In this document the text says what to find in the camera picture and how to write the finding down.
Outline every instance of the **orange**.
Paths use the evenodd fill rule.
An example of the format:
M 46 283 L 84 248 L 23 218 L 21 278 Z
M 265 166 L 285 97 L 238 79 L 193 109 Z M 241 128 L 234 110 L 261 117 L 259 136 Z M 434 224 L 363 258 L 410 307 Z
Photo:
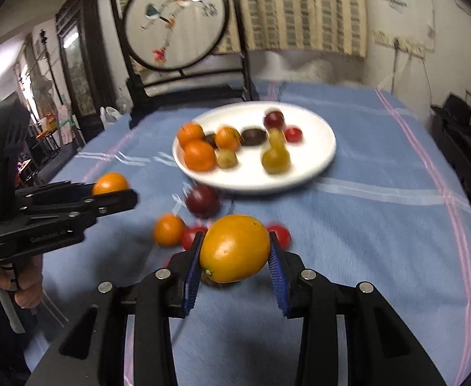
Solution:
M 185 123 L 176 134 L 178 143 L 185 149 L 185 146 L 193 140 L 202 140 L 205 137 L 203 129 L 198 123 Z
M 123 175 L 119 173 L 108 173 L 96 181 L 96 184 L 92 187 L 92 196 L 128 190 L 129 188 L 130 185 Z
M 271 252 L 269 234 L 257 219 L 228 215 L 207 231 L 200 251 L 200 265 L 217 283 L 239 281 L 258 273 Z
M 185 230 L 185 223 L 173 214 L 160 216 L 153 229 L 153 239 L 161 246 L 175 246 L 180 240 Z
M 214 140 L 219 149 L 226 149 L 235 152 L 240 147 L 240 134 L 233 127 L 220 127 L 216 132 Z
M 210 171 L 216 166 L 214 148 L 205 141 L 189 142 L 183 150 L 183 162 L 193 171 Z

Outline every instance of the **plate rim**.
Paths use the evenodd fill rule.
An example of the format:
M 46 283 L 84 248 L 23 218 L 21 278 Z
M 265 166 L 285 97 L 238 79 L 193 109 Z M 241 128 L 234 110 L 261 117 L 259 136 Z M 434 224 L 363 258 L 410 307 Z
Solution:
M 320 164 L 319 167 L 315 168 L 314 171 L 309 174 L 309 176 L 303 177 L 299 181 L 291 181 L 291 182 L 288 182 L 286 184 L 278 184 L 278 185 L 275 185 L 275 184 L 269 185 L 268 184 L 268 187 L 264 187 L 264 188 L 263 187 L 233 188 L 233 187 L 229 187 L 229 186 L 224 185 L 224 184 L 213 184 L 213 183 L 210 183 L 210 182 L 205 183 L 205 182 L 201 181 L 201 179 L 197 178 L 197 173 L 195 171 L 191 171 L 185 165 L 182 165 L 182 163 L 180 162 L 180 160 L 177 157 L 179 143 L 178 143 L 178 138 L 175 137 L 174 140 L 173 140 L 172 150 L 173 150 L 174 162 L 176 162 L 178 168 L 185 175 L 187 175 L 187 177 L 189 177 L 193 181 L 196 181 L 200 184 L 206 184 L 206 185 L 211 186 L 211 187 L 213 187 L 215 189 L 218 189 L 218 190 L 223 190 L 223 191 L 228 191 L 228 192 L 236 192 L 236 193 L 246 193 L 246 194 L 263 194 L 263 193 L 286 191 L 290 188 L 298 187 L 301 184 L 307 183 L 309 180 L 312 180 L 314 177 L 316 177 L 317 175 L 322 173 L 324 170 L 326 170 L 327 167 L 330 165 L 330 163 L 334 160 L 334 156 L 335 156 L 335 153 L 336 153 L 336 150 L 337 150 L 337 140 L 336 140 L 334 130 L 332 129 L 332 127 L 319 114 L 313 112 L 312 110 L 310 110 L 308 108 L 298 106 L 298 105 L 295 105 L 295 104 L 282 103 L 282 102 L 278 102 L 278 101 L 266 101 L 266 100 L 262 100 L 262 101 L 243 101 L 243 102 L 237 102 L 237 103 L 224 104 L 222 106 L 213 108 L 211 110 L 208 110 L 205 113 L 202 113 L 202 114 L 196 116 L 195 118 L 191 119 L 190 122 L 196 122 L 198 120 L 202 120 L 205 117 L 208 117 L 209 115 L 213 114 L 213 112 L 215 112 L 218 109 L 238 108 L 238 107 L 242 107 L 242 106 L 250 107 L 252 104 L 253 105 L 268 104 L 270 106 L 270 108 L 272 108 L 272 107 L 280 108 L 281 106 L 291 107 L 291 108 L 294 108 L 294 109 L 304 110 L 304 111 L 308 112 L 309 114 L 315 115 L 319 119 L 321 119 L 328 126 L 328 128 L 330 130 L 330 134 L 332 135 L 332 138 L 334 140 L 333 148 L 332 148 L 331 152 L 329 153 L 329 155 L 327 156 L 326 160 L 323 161 Z

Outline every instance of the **human hand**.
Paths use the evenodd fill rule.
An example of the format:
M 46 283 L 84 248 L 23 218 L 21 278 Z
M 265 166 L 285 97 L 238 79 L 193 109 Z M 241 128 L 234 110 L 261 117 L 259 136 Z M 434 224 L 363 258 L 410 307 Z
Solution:
M 15 293 L 15 301 L 22 308 L 34 308 L 42 298 L 42 255 L 30 258 L 30 262 L 18 279 L 20 290 Z M 0 289 L 8 290 L 10 277 L 0 266 Z

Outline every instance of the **oval plate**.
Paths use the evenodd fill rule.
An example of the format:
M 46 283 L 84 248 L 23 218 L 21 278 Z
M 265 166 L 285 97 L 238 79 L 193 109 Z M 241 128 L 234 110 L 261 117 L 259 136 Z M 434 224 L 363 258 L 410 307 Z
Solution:
M 332 128 L 317 114 L 293 104 L 256 101 L 228 104 L 210 110 L 193 119 L 205 134 L 226 125 L 242 131 L 247 127 L 262 127 L 265 112 L 280 109 L 286 125 L 303 131 L 303 142 L 286 143 L 291 155 L 291 168 L 285 174 L 269 175 L 260 163 L 263 146 L 241 147 L 237 151 L 239 164 L 231 169 L 216 168 L 200 173 L 189 170 L 183 162 L 183 150 L 178 139 L 173 142 L 173 157 L 178 167 L 191 179 L 222 190 L 248 194 L 270 193 L 298 186 L 321 173 L 335 155 L 336 142 Z

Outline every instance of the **silver screw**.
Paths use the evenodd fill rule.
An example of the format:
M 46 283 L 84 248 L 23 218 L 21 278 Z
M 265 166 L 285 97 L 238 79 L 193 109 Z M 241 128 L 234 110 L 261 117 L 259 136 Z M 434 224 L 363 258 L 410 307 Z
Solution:
M 171 275 L 171 272 L 168 269 L 160 269 L 155 273 L 155 277 L 159 280 L 164 280 Z
M 301 272 L 301 276 L 305 280 L 313 280 L 316 278 L 316 272 L 314 270 L 306 269 Z
M 371 293 L 373 291 L 373 285 L 365 281 L 359 285 L 359 289 L 363 293 Z
M 108 293 L 112 290 L 112 283 L 110 283 L 109 281 L 104 281 L 98 286 L 98 290 L 101 293 Z

